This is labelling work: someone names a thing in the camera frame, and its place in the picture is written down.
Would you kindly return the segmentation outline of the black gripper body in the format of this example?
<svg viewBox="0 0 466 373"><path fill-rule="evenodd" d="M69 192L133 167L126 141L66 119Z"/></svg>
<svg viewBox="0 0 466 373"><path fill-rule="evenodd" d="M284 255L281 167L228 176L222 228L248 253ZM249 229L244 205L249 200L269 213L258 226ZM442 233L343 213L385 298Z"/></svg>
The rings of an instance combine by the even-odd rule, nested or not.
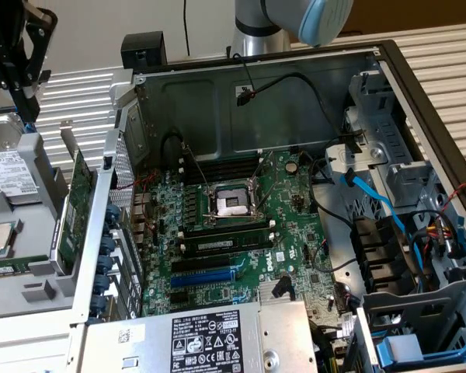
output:
<svg viewBox="0 0 466 373"><path fill-rule="evenodd" d="M26 15L23 1L0 1L0 89L21 87L17 47L21 44Z"/></svg>

